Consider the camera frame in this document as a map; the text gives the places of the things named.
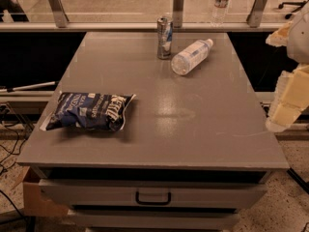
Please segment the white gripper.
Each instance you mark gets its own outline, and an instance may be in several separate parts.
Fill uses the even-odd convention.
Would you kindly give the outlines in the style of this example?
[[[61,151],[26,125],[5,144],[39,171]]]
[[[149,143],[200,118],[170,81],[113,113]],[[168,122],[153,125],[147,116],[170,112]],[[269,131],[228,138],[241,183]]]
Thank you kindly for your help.
[[[292,22],[270,34],[266,43],[275,47],[287,46],[288,57],[302,63],[292,72],[281,72],[267,114],[267,129],[282,132],[309,106],[309,65],[306,65],[309,63],[309,4]]]

